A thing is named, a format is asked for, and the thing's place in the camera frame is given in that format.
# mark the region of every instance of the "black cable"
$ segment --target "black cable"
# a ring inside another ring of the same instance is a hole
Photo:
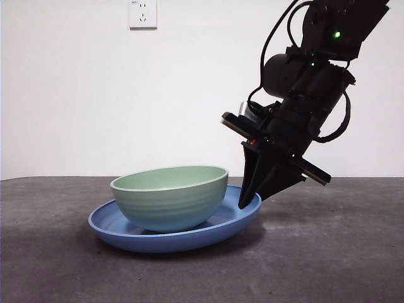
[[[257,87],[255,90],[253,90],[250,95],[248,96],[248,100],[247,100],[247,104],[249,109],[254,113],[255,113],[252,105],[251,105],[251,97],[258,92],[260,89],[262,89],[263,87],[263,74],[264,74],[264,61],[265,61],[265,53],[266,53],[266,49],[268,47],[268,44],[270,43],[272,36],[275,34],[276,30],[278,29],[280,23],[283,21],[283,19],[285,19],[286,15],[289,13],[289,11],[295,6],[295,4],[299,2],[299,0],[293,0],[292,3],[290,3],[290,5],[288,6],[288,8],[283,12],[283,14],[281,15],[281,17],[279,18],[279,20],[277,21],[277,23],[275,24],[275,26],[272,28],[272,31],[270,32],[270,35],[268,36],[268,38],[266,39],[265,43],[264,43],[264,47],[261,53],[261,60],[259,63],[259,75],[260,75],[260,81],[259,81],[259,87]]]
[[[344,131],[347,130],[349,121],[351,118],[351,100],[349,99],[349,96],[346,93],[346,91],[343,91],[343,95],[345,96],[347,104],[345,106],[345,117],[343,118],[341,125],[336,129],[336,131],[334,133],[329,134],[328,136],[325,136],[325,137],[313,136],[309,129],[309,134],[312,135],[313,140],[315,142],[318,142],[318,143],[330,142],[334,139],[337,139],[339,136],[341,136],[344,133]]]
[[[292,45],[293,45],[302,55],[304,55],[304,53],[302,52],[302,50],[300,49],[300,47],[297,46],[296,41],[295,41],[295,39],[294,39],[293,36],[292,36],[292,31],[290,30],[290,24],[291,24],[291,22],[292,22],[293,16],[296,14],[296,12],[297,12],[298,10],[300,10],[300,9],[303,8],[304,6],[308,6],[308,5],[312,5],[312,4],[316,5],[316,6],[317,6],[317,9],[319,10],[319,4],[316,3],[316,2],[314,2],[314,1],[306,1],[306,2],[300,3],[300,4],[299,4],[298,6],[296,6],[295,9],[290,13],[290,16],[289,16],[289,19],[288,19],[288,23],[287,23],[287,32],[288,32],[289,39],[290,39]]]

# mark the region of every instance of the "electrical outlet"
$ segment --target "electrical outlet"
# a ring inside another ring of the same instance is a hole
[[[130,0],[129,27],[131,30],[157,28],[157,0]]]

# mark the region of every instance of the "green bowl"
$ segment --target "green bowl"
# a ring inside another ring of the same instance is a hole
[[[223,201],[228,176],[221,167],[169,167],[126,175],[110,186],[129,221],[156,232],[177,232],[212,216]]]

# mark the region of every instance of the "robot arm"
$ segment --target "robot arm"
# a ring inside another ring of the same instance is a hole
[[[249,204],[257,192],[262,199],[294,184],[306,175],[322,185],[331,176],[303,159],[312,143],[329,142],[339,137],[350,120],[350,99],[345,92],[355,78],[348,71],[349,62],[359,55],[362,42],[388,11],[388,0],[313,0],[293,10],[292,1],[268,37],[261,55],[261,83],[243,102],[239,115],[226,112],[222,123],[241,134],[246,159],[239,207]],[[303,22],[300,47],[290,31],[297,10],[308,6]],[[264,64],[266,47],[279,24],[288,19],[292,46]],[[330,63],[346,61],[346,67]],[[251,100],[261,88],[283,101],[263,107]],[[319,137],[320,127],[341,96],[346,99],[346,113],[340,127]]]

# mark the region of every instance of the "blue plate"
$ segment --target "blue plate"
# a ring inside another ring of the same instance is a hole
[[[254,199],[244,209],[237,206],[241,187],[228,185],[218,210],[204,223],[184,232],[158,234],[131,223],[112,200],[88,217],[88,223],[106,243],[137,253],[173,253],[208,246],[244,229],[258,214],[261,197]]]

